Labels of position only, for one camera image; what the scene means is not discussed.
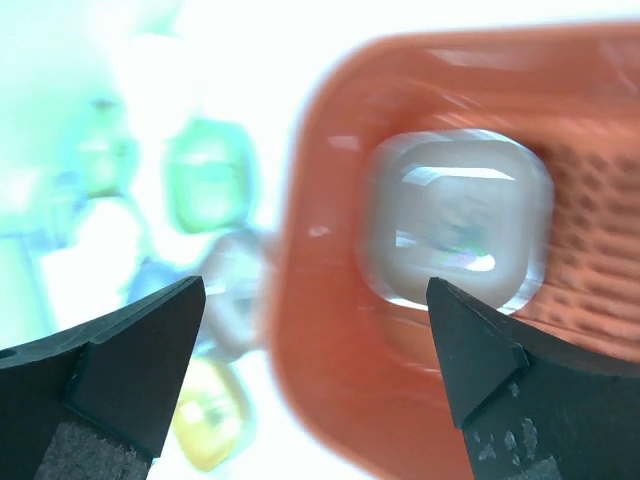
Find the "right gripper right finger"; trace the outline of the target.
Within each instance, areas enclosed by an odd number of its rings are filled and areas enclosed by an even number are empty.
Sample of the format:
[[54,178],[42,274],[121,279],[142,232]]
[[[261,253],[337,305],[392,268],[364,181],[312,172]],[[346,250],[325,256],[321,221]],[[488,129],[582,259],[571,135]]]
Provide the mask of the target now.
[[636,479],[639,366],[504,315],[441,278],[426,302],[477,479]]

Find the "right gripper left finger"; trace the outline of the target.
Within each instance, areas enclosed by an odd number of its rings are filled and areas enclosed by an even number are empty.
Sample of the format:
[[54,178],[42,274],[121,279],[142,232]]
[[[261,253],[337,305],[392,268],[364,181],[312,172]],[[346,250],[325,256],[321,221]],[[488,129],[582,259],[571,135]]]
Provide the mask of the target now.
[[205,306],[201,277],[1,352],[4,479],[144,479]]

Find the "yellow plate front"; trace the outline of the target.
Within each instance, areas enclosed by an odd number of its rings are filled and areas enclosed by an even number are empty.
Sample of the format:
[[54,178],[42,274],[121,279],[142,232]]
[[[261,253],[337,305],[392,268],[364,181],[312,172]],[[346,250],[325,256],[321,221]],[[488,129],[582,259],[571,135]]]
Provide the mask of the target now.
[[186,459],[210,472],[231,458],[250,426],[250,404],[228,364],[205,356],[190,360],[172,419]]

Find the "purple plate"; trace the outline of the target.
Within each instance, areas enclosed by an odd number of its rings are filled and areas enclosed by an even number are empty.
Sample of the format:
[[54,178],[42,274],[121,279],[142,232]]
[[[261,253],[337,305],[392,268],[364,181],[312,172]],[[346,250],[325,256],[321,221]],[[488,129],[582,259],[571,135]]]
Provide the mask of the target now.
[[129,284],[126,304],[132,304],[182,277],[183,273],[171,265],[145,259]]

